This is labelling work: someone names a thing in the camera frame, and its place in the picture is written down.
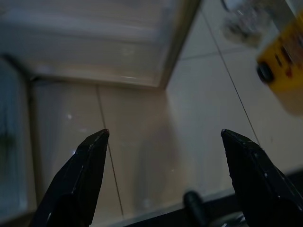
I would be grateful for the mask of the yellow black plastic case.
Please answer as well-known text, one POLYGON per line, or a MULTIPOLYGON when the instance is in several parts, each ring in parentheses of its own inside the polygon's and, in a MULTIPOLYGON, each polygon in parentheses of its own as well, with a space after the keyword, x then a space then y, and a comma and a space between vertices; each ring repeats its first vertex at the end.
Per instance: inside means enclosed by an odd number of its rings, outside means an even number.
POLYGON ((257 73, 290 114, 303 118, 303 10, 259 55, 257 73))

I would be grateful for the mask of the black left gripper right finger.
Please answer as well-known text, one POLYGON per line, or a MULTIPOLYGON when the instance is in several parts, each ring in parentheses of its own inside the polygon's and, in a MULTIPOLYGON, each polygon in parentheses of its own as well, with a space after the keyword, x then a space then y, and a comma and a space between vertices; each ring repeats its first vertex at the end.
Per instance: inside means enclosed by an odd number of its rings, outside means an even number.
POLYGON ((221 132, 232 185, 249 227, 303 227, 303 196, 259 144, 221 132))

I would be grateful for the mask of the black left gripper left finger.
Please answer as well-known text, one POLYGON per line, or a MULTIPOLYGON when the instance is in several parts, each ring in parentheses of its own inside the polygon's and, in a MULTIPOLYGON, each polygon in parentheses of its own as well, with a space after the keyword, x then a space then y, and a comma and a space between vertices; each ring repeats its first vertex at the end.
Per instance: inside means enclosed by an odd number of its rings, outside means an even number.
POLYGON ((109 130, 88 136, 49 185, 32 227, 89 227, 103 180, 109 130))

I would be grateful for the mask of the clear plastic bag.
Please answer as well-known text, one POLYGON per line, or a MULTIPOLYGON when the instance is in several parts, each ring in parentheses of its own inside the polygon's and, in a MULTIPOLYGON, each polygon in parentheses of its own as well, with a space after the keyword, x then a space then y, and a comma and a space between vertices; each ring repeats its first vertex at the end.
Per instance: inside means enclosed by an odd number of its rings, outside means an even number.
POLYGON ((235 44, 258 47, 283 0, 221 0, 227 11, 222 33, 235 44))

